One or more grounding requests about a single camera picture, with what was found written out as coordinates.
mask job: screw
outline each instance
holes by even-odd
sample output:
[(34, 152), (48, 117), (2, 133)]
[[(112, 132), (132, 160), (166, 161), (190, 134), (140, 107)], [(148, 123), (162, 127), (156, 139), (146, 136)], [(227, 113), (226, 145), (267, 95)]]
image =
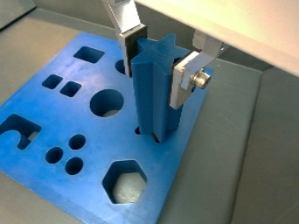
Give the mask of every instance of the screw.
[(222, 51), (226, 49), (226, 46), (227, 46), (227, 43), (222, 42), (222, 45), (221, 45), (221, 50)]
[(205, 73), (203, 69), (191, 75), (191, 84), (200, 89), (205, 89), (209, 86), (210, 81), (211, 76)]

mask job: blue prism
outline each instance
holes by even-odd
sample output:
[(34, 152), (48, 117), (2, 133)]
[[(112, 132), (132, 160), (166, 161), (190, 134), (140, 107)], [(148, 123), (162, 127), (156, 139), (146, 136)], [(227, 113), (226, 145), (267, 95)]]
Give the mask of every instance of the blue prism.
[(183, 106), (170, 106), (172, 66), (188, 50), (175, 45), (175, 35), (162, 40), (138, 40), (139, 55), (131, 60), (135, 104), (142, 134), (152, 134), (158, 142), (166, 140), (167, 131), (179, 127)]
[[(84, 223), (156, 223), (207, 92), (158, 143), (136, 133), (122, 59), (115, 40), (82, 33), (0, 108), (0, 171)], [(130, 173), (144, 188), (124, 202)]]

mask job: blue plastic board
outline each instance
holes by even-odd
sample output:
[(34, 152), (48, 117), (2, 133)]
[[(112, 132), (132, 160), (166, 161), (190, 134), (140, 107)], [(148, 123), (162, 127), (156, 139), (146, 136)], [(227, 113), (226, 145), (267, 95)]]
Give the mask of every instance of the blue plastic board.
[[(115, 40), (82, 33), (0, 108), (2, 172), (84, 223), (156, 223), (207, 91), (195, 90), (156, 143), (136, 134), (120, 60)], [(120, 204), (112, 188), (130, 172), (146, 186)]]

